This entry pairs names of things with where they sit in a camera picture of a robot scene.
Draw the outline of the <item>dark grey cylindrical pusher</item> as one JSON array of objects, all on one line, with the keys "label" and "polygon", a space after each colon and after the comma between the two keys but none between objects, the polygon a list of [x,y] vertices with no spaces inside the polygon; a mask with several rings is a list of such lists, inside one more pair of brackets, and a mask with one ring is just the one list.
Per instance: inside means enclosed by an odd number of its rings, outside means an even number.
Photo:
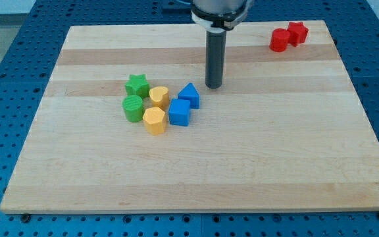
[{"label": "dark grey cylindrical pusher", "polygon": [[210,89],[221,87],[226,50],[226,31],[206,32],[205,84]]}]

